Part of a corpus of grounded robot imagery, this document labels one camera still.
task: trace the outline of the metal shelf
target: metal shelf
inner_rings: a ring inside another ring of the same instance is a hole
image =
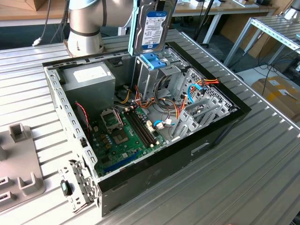
[[[296,39],[296,34],[300,34],[300,22],[292,22],[283,18],[282,16],[254,17],[248,20],[233,48],[229,52],[224,65],[229,65],[231,59],[238,50],[238,47],[240,46],[244,37],[247,35],[251,25],[257,27],[259,30],[253,36],[245,51],[247,51],[255,42],[260,33],[259,31],[263,31],[288,48],[295,50],[297,53],[300,53],[300,41]]]

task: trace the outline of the cardboard box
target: cardboard box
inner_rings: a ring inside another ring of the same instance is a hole
[[[262,94],[264,82],[264,78],[260,79],[252,84],[252,88]],[[300,121],[300,92],[282,77],[267,79],[263,97],[294,122]]]
[[[0,5],[38,11],[46,0],[0,0]]]

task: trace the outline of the pci slot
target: pci slot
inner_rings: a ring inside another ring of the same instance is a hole
[[[151,144],[155,143],[155,140],[150,132],[146,129],[140,118],[133,111],[126,112],[125,117],[147,148],[150,147]]]
[[[128,158],[126,158],[126,159],[124,159],[122,161],[119,161],[119,162],[117,162],[117,163],[115,163],[115,164],[113,164],[113,165],[105,168],[103,171],[105,173],[108,173],[110,171],[114,171],[114,170],[120,168],[121,166],[123,166],[123,165],[125,165],[127,163],[130,163],[131,161],[133,161],[136,158],[137,154],[138,154],[138,152],[135,153],[135,154],[133,154],[133,155],[131,155],[131,156],[129,156]]]

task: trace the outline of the blue hard drive label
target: blue hard drive label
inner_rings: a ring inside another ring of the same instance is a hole
[[[149,12],[146,17],[144,34],[142,37],[142,47],[144,49],[151,49],[158,46],[163,34],[163,22],[166,20],[167,13]]]

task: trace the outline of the slotted aluminum surface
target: slotted aluminum surface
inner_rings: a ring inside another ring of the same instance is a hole
[[[287,47],[299,50],[300,41],[296,39],[296,34],[300,34],[300,21],[292,22],[282,16],[264,16],[252,18],[251,24]]]
[[[175,41],[245,101],[252,111],[223,142],[105,218],[95,205],[74,215],[57,168],[71,154],[41,62],[68,58],[63,44],[0,52],[0,131],[32,127],[46,191],[0,214],[1,224],[223,225],[289,224],[300,210],[299,129],[184,34]],[[128,37],[105,39],[109,51]]]

